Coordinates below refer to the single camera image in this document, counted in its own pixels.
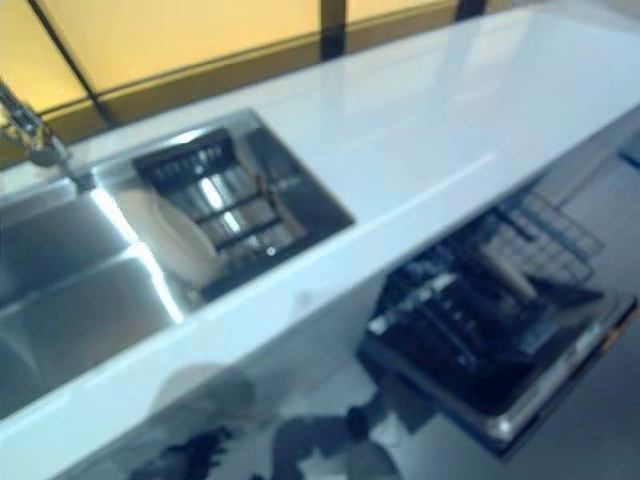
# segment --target faucet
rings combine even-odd
[[[8,125],[0,128],[0,138],[7,139],[27,151],[29,160],[41,167],[57,165],[63,174],[80,185],[73,174],[71,155],[65,144],[33,109],[16,98],[0,78],[0,107],[5,112]]]

